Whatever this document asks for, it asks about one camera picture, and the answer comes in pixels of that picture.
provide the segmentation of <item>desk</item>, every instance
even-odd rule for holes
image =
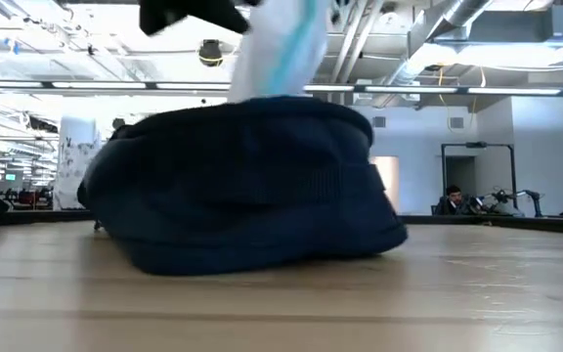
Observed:
[[[563,234],[412,225],[378,258],[170,279],[92,228],[0,227],[0,352],[563,352]]]

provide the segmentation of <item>person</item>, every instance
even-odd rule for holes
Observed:
[[[451,185],[447,187],[447,195],[436,205],[434,215],[464,215],[465,208],[461,189]]]

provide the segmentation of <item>exposed pipe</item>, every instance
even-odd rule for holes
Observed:
[[[43,51],[34,48],[33,46],[27,44],[27,43],[26,43],[25,41],[23,41],[23,40],[17,39],[17,41],[18,41],[19,43],[21,43],[24,47],[27,47],[27,48],[33,50],[33,52],[34,52],[35,54],[37,54],[37,55],[43,55],[43,54],[44,54]],[[61,63],[61,62],[59,62],[59,61],[57,61],[57,60],[54,60],[54,59],[52,59],[51,62],[52,62],[54,65],[59,66],[59,67],[61,67],[62,69],[64,69],[66,72],[69,72],[69,74],[70,74],[71,77],[74,76],[73,70],[70,69],[70,68],[69,68],[68,66],[66,66],[65,64],[63,64],[63,63]]]
[[[435,38],[457,27],[471,25],[486,11],[493,0],[452,0],[427,39]]]
[[[16,16],[27,16],[27,12],[14,2],[2,0],[0,1],[0,15],[10,20]]]
[[[336,65],[333,67],[333,72],[331,73],[331,78],[329,82],[335,83],[338,80],[338,75],[340,74],[340,70],[342,70],[342,65],[344,64],[344,60],[349,53],[349,49],[353,44],[353,39],[356,37],[356,33],[358,32],[358,27],[360,26],[360,22],[362,21],[362,16],[367,8],[368,0],[358,0],[357,7],[355,11],[355,16],[349,24],[349,29],[347,29],[347,33],[344,36],[344,40],[342,41],[342,48],[340,48],[340,53],[338,54],[338,58],[336,59]]]
[[[451,3],[438,5],[444,10],[434,22],[415,22],[410,36],[422,34],[424,42],[458,27],[471,25],[492,4],[493,0],[451,0]],[[422,44],[414,50],[411,56],[403,58],[401,64],[382,82],[386,85],[410,85],[426,68],[428,61],[432,60],[430,46]],[[381,95],[372,100],[372,104],[382,108],[392,100],[389,95]]]
[[[28,8],[30,9],[34,9],[35,5],[33,3],[28,3],[28,4],[24,4],[24,2],[27,2],[28,0],[21,0],[19,4],[16,4],[16,7],[18,7],[19,9],[23,10],[26,14],[27,11],[24,10],[23,5],[26,5]],[[77,46],[76,44],[74,44],[70,38],[69,38],[69,34],[59,25],[59,23],[70,23],[73,15],[72,15],[72,11],[69,9],[65,9],[63,8],[60,4],[58,4],[56,1],[51,0],[51,1],[47,1],[45,3],[41,3],[40,6],[44,6],[47,8],[47,12],[49,14],[53,14],[53,18],[57,19],[55,20],[55,22],[45,22],[45,23],[37,23],[37,22],[33,22],[32,24],[29,25],[29,28],[33,28],[34,30],[43,30],[46,33],[49,33],[50,35],[52,35],[54,37],[55,40],[57,40],[58,42],[64,44],[64,49],[67,48],[67,46],[71,45],[73,48],[79,49],[79,50],[85,50],[87,48],[81,48],[79,46]],[[28,14],[26,15],[27,18],[31,19],[31,15],[32,14]],[[48,24],[49,25],[49,29],[45,28],[44,24]],[[73,27],[77,27],[78,30],[83,30],[83,28],[79,25],[73,25]],[[119,65],[120,67],[122,67],[123,72],[129,76],[129,78],[131,78],[132,80],[135,81],[141,81],[142,79],[135,73],[133,72],[129,67],[127,67],[124,63],[122,63],[121,61],[119,61],[117,58],[112,57],[111,53],[103,46],[94,43],[93,40],[91,40],[89,38],[88,40],[89,44],[92,45],[95,49],[97,49],[99,52],[102,52],[103,54],[105,54],[105,56],[110,57],[111,60]],[[122,75],[115,73],[113,70],[111,70],[110,68],[108,68],[106,65],[104,65],[102,62],[100,62],[97,58],[94,58],[93,56],[89,56],[89,59],[98,67],[101,68],[101,75],[103,75],[104,73],[108,73],[109,75],[113,76],[114,78],[116,78],[117,80],[123,80]]]
[[[351,75],[356,62],[358,61],[358,58],[360,57],[360,54],[364,50],[364,46],[367,43],[368,35],[370,34],[370,31],[372,30],[375,22],[379,19],[379,16],[381,16],[381,7],[383,6],[384,2],[385,0],[374,0],[372,2],[372,9],[370,10],[370,14],[368,15],[368,19],[364,25],[364,28],[362,28],[362,31],[360,32],[360,37],[358,38],[356,46],[351,52],[351,58],[349,58],[347,66],[344,67],[344,70],[340,75],[341,82],[346,83],[349,80],[349,76]]]

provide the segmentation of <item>ceiling duct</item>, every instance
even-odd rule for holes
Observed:
[[[493,0],[451,0],[429,8],[416,18],[408,33],[408,57],[404,58],[389,77],[379,84],[410,85],[425,70],[435,63],[435,52],[427,41],[454,29],[467,33],[470,25],[492,4]],[[382,95],[373,99],[374,106],[382,107],[392,100],[392,95]]]

